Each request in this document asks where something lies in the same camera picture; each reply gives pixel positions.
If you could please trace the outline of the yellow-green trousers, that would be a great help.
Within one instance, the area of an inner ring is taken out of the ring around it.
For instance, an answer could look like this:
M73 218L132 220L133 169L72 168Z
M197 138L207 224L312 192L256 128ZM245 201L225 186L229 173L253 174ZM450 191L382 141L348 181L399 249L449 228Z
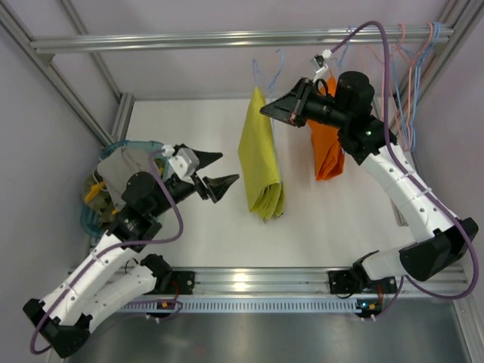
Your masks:
M237 153L243 173L248 210L264 222L284 213L282 181L271 119L260 113L266 105L259 87L253 89Z

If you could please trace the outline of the orange trousers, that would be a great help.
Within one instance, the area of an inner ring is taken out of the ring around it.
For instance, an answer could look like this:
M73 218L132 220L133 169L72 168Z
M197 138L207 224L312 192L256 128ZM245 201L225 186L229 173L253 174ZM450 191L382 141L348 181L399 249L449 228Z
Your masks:
M327 181L341 175L345 155L338 138L338 129L313 120L309 120L308 124L311 129L316 180Z

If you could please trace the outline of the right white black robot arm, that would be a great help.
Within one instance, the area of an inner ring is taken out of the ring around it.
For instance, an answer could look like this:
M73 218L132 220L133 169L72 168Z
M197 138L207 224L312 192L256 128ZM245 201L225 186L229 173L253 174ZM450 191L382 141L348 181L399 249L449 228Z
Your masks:
M373 116L373 97L369 78L348 71L339 76L334 95L323 95L315 82L301 78L260 112L290 126L314 121L336 128L342 149L374 178L403 215L414 242L360 258L354 266L362 277L427 281L462 258L479 227L472 218L458 218L425 185L396 136Z

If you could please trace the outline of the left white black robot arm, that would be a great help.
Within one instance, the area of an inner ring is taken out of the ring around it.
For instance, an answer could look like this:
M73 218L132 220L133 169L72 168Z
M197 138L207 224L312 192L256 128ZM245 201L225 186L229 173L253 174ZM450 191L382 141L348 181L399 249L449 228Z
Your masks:
M235 174L200 177L201 169L222 157L185 144L120 141L108 147L95 175L115 209L113 221L98 244L59 287L31 299L23 312L34 325L34 337L67 358L78 352L97 327L132 300L165 290L171 266L157 254L143 254L161 245L160 217L178 212L192 195L218 202L237 181Z

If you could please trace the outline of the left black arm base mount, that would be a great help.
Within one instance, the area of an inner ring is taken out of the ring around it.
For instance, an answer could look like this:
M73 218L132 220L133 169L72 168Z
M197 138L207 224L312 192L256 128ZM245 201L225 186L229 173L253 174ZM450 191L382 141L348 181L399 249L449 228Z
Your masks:
M157 279L151 295L192 295L196 272L192 270L171 270Z

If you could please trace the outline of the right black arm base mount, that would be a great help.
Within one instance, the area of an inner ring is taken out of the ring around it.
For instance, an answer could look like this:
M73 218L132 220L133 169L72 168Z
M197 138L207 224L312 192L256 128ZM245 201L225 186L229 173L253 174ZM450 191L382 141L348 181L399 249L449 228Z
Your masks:
M371 280L363 271L354 268L331 270L328 272L330 293L333 295L395 293L398 288L395 278Z

